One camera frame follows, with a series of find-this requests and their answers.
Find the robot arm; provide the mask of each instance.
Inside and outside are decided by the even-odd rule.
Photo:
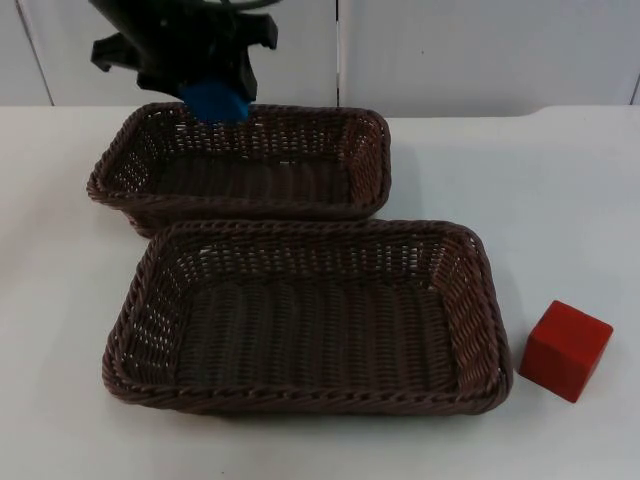
[[[180,98],[202,121],[242,121],[257,82],[248,47],[275,49],[278,28],[248,14],[280,0],[89,0],[119,33],[94,43],[91,61],[138,72],[138,86]]]

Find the wicker basket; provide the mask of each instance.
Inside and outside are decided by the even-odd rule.
[[[103,359],[191,413],[477,414],[512,368],[480,240],[443,222],[188,222],[140,262]]]
[[[87,191],[144,236],[180,220],[353,220],[391,187],[389,129],[377,113],[256,106],[208,127],[183,104],[151,104],[124,124]]]

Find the basket rim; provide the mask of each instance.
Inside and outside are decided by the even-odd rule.
[[[107,148],[107,150],[101,155],[98,162],[95,164],[93,171],[87,181],[87,193],[92,200],[107,203],[110,206],[121,210],[131,211],[153,211],[154,208],[166,210],[167,208],[176,207],[184,208],[184,202],[189,201],[193,203],[191,208],[204,208],[208,205],[215,205],[216,207],[259,207],[261,209],[267,208],[283,208],[297,209],[304,211],[306,209],[322,209],[327,212],[331,211],[352,211],[352,212],[370,212],[373,213],[379,210],[389,199],[389,191],[391,189],[391,162],[390,162],[390,145],[391,135],[389,131],[389,125],[384,118],[377,112],[364,108],[353,107],[301,107],[294,105],[277,105],[277,104],[255,104],[250,107],[250,111],[291,111],[299,113],[314,113],[314,112],[336,112],[336,113],[355,113],[364,117],[368,117],[374,120],[380,130],[382,131],[382,181],[380,184],[380,191],[374,202],[358,206],[354,203],[343,202],[328,204],[321,201],[305,201],[305,202],[292,202],[288,200],[256,200],[247,198],[234,198],[224,195],[216,196],[200,196],[200,195],[184,195],[184,194],[157,194],[157,193],[137,193],[137,192],[125,192],[107,187],[103,178],[108,174],[111,168],[113,168],[117,159],[122,155],[129,146],[133,137],[137,133],[142,122],[146,120],[149,114],[168,111],[172,109],[186,109],[184,103],[181,102],[167,102],[167,103],[149,103],[136,109],[129,117],[124,121],[122,127],[117,132],[115,138]],[[130,205],[130,202],[137,202],[136,205]]]
[[[128,319],[134,311],[141,311],[147,292],[152,285],[155,269],[161,265],[158,261],[158,254],[168,244],[168,242],[176,235],[194,232],[220,232],[228,231],[237,233],[239,230],[243,232],[251,232],[253,229],[262,230],[272,229],[275,227],[285,227],[288,229],[299,229],[302,231],[322,231],[331,227],[331,231],[344,228],[352,230],[354,225],[359,227],[363,232],[405,232],[416,233],[424,232],[425,229],[446,229],[448,234],[455,232],[456,235],[464,236],[465,239],[471,239],[474,245],[473,254],[477,256],[481,262],[481,280],[485,293],[485,299],[489,301],[489,305],[482,305],[485,310],[484,314],[488,323],[493,326],[495,341],[497,342],[497,365],[493,378],[488,379],[484,388],[478,388],[467,394],[458,394],[456,392],[429,392],[415,390],[394,390],[394,391],[378,391],[372,389],[347,390],[344,388],[331,391],[328,388],[301,388],[292,385],[225,385],[224,387],[207,387],[207,386],[180,386],[166,384],[148,384],[141,383],[131,379],[123,368],[122,363],[118,360],[123,353],[127,351],[127,325]],[[251,221],[251,220],[213,220],[213,221],[189,221],[180,222],[159,232],[149,243],[147,251],[141,259],[136,269],[136,274],[131,283],[129,293],[122,307],[120,315],[116,321],[113,330],[110,332],[107,347],[102,361],[102,376],[106,388],[116,397],[122,397],[129,403],[142,403],[148,406],[154,406],[154,402],[167,398],[184,398],[199,397],[206,398],[221,397],[225,399],[247,398],[255,395],[272,395],[274,398],[290,398],[295,395],[295,399],[317,398],[321,397],[343,398],[349,400],[358,399],[380,399],[384,401],[394,401],[398,403],[419,402],[421,405],[431,403],[438,404],[455,404],[456,410],[459,412],[452,413],[468,413],[465,406],[471,413],[486,412],[501,404],[508,396],[513,385],[513,371],[511,365],[511,355],[507,343],[506,332],[497,305],[493,280],[491,278],[491,270],[486,257],[484,247],[479,237],[469,228],[457,225],[447,221],[429,221],[429,220],[369,220],[360,222],[300,222],[300,221]],[[474,402],[485,400],[487,403],[484,408],[478,410]]]

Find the red cube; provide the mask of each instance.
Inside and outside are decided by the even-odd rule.
[[[556,300],[529,335],[520,375],[575,403],[612,333],[611,325]]]

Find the basket bottom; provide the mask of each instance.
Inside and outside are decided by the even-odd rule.
[[[349,202],[348,177],[341,164],[313,159],[305,163],[245,159],[177,158],[167,165],[158,194]]]
[[[195,292],[182,332],[178,385],[416,392],[457,386],[441,298],[418,281],[224,282]]]

